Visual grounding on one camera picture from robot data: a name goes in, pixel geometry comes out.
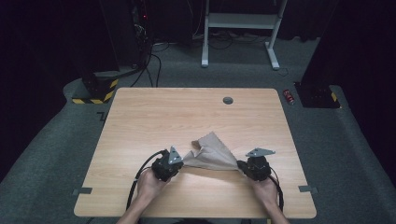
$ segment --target yellow and black tape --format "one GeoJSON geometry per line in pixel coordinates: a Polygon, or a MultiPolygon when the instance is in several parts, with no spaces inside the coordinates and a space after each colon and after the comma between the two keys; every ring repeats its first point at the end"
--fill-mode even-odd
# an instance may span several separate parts
{"type": "Polygon", "coordinates": [[[77,105],[84,105],[84,104],[106,104],[110,101],[111,97],[114,94],[114,90],[116,89],[117,83],[119,82],[118,79],[112,81],[109,85],[107,94],[102,99],[98,98],[73,98],[73,103],[77,105]]]}
{"type": "Polygon", "coordinates": [[[341,108],[341,104],[340,104],[340,102],[338,102],[337,96],[335,95],[335,93],[334,93],[333,91],[332,91],[332,100],[333,100],[335,103],[339,104],[339,105],[340,105],[340,108],[341,108]]]}

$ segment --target small round hole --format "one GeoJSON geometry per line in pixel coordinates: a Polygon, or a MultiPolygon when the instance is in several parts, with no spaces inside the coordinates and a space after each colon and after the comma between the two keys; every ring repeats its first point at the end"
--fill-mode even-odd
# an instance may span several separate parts
{"type": "Polygon", "coordinates": [[[230,105],[230,104],[233,103],[233,98],[231,98],[229,96],[226,96],[226,97],[223,98],[223,103],[226,104],[226,105],[230,105]]]}

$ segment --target metal bracket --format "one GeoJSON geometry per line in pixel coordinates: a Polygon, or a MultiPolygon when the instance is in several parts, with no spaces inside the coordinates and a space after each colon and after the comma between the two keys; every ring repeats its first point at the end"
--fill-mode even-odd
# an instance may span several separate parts
{"type": "Polygon", "coordinates": [[[311,194],[319,193],[318,189],[315,187],[307,186],[299,186],[298,187],[300,192],[311,192],[311,194]]]}
{"type": "Polygon", "coordinates": [[[267,155],[272,155],[275,154],[276,152],[273,150],[265,149],[265,148],[260,148],[256,147],[253,150],[249,151],[247,153],[247,157],[260,157],[260,156],[267,156],[267,155]]]}
{"type": "Polygon", "coordinates": [[[92,188],[73,189],[72,195],[78,196],[79,194],[91,194],[92,188]]]}
{"type": "Polygon", "coordinates": [[[174,147],[171,147],[168,164],[174,164],[183,161],[183,158],[177,153],[174,147]]]}

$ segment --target hazard tape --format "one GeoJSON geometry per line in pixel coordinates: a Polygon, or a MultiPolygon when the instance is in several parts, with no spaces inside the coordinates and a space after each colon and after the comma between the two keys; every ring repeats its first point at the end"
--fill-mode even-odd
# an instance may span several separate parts
{"type": "Polygon", "coordinates": [[[97,99],[97,98],[91,98],[91,99],[83,99],[83,98],[73,98],[72,101],[73,103],[77,105],[85,105],[85,104],[95,104],[95,105],[100,105],[100,104],[106,104],[110,101],[111,97],[114,94],[114,90],[116,89],[117,84],[119,83],[119,80],[116,79],[110,83],[108,93],[105,95],[103,99],[97,99]]]}

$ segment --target shelf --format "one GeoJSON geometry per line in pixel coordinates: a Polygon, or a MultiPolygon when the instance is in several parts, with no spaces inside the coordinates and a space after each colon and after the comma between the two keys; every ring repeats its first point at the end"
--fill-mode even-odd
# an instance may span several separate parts
{"type": "Polygon", "coordinates": [[[277,15],[209,13],[208,27],[274,29],[277,15]]]}

